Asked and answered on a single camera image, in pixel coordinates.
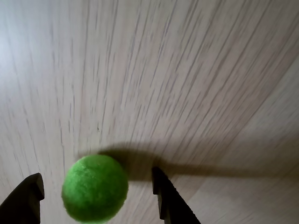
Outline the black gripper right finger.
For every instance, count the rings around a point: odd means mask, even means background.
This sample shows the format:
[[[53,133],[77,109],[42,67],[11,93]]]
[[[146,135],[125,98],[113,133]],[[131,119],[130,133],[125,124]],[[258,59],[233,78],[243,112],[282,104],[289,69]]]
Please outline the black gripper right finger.
[[[153,194],[158,198],[159,217],[166,224],[200,224],[167,175],[158,167],[152,170]]]

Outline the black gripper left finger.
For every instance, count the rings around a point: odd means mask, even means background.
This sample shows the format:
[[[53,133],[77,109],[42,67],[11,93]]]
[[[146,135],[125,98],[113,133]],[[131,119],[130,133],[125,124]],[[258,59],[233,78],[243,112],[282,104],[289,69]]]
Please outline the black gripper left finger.
[[[25,178],[0,205],[2,224],[39,224],[40,202],[45,198],[43,178],[36,173]]]

